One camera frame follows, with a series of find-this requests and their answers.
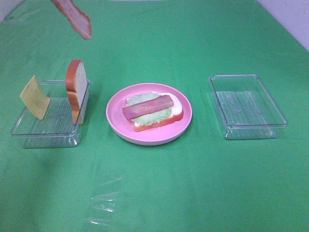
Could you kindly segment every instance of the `transparent tray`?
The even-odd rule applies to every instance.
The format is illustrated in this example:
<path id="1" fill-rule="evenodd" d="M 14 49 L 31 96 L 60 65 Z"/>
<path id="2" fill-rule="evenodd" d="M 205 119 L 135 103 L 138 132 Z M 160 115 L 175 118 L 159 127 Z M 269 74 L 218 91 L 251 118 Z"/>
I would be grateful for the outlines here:
<path id="1" fill-rule="evenodd" d="M 12 129 L 12 137 L 16 138 L 24 148 L 77 146 L 80 143 L 84 125 L 73 124 L 65 80 L 42 81 L 39 85 L 50 97 L 44 118 L 37 119 L 25 107 Z M 89 85 L 90 81 L 87 80 L 87 88 L 77 122 L 85 115 Z"/>
<path id="2" fill-rule="evenodd" d="M 257 75 L 217 75 L 209 81 L 226 139 L 277 138 L 282 134 L 287 120 Z"/>

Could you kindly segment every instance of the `sandwich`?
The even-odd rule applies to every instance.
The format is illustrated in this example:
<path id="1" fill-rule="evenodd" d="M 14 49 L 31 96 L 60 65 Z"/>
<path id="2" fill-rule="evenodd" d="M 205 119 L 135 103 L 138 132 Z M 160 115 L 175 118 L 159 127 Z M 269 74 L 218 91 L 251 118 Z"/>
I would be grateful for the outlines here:
<path id="1" fill-rule="evenodd" d="M 183 117 L 182 104 L 171 93 L 134 95 L 126 99 L 122 111 L 126 119 L 132 121 L 136 132 L 171 124 Z"/>

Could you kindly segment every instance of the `bacon slice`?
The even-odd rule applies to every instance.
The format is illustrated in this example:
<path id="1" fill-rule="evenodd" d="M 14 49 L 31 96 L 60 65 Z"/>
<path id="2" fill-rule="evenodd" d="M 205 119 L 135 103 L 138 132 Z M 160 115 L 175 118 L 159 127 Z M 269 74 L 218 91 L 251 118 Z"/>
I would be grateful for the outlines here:
<path id="1" fill-rule="evenodd" d="M 89 40 L 92 37 L 90 18 L 82 12 L 72 0 L 51 0 L 61 13 L 68 18 L 73 29 L 83 39 Z"/>
<path id="2" fill-rule="evenodd" d="M 128 120 L 131 120 L 142 115 L 167 109 L 173 105 L 174 102 L 169 95 L 162 95 L 152 100 L 124 107 L 122 108 L 122 112 Z"/>

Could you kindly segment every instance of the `green cloth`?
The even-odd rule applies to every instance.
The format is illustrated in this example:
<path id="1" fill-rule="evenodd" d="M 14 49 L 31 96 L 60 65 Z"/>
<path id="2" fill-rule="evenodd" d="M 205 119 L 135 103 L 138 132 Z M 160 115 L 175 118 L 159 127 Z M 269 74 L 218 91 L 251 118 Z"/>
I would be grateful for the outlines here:
<path id="1" fill-rule="evenodd" d="M 91 197 L 119 176 L 111 221 L 93 231 L 306 231 L 309 225 L 309 53 L 254 0 L 75 0 L 84 40 L 46 0 L 0 24 L 0 231 L 85 232 Z M 81 143 L 24 149 L 11 129 L 35 74 L 62 80 L 72 59 L 91 80 Z M 258 74 L 289 125 L 277 139 L 226 140 L 208 78 Z M 162 83 L 192 104 L 185 133 L 129 143 L 105 109 L 119 90 Z"/>

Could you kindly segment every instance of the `yellow cheese slice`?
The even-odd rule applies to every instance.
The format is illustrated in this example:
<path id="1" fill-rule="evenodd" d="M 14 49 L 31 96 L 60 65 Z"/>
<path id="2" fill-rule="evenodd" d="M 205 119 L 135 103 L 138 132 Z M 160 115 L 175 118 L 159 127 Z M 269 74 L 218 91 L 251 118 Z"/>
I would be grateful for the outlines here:
<path id="1" fill-rule="evenodd" d="M 20 98 L 34 116 L 40 120 L 44 118 L 50 99 L 43 93 L 35 75 L 25 86 Z"/>

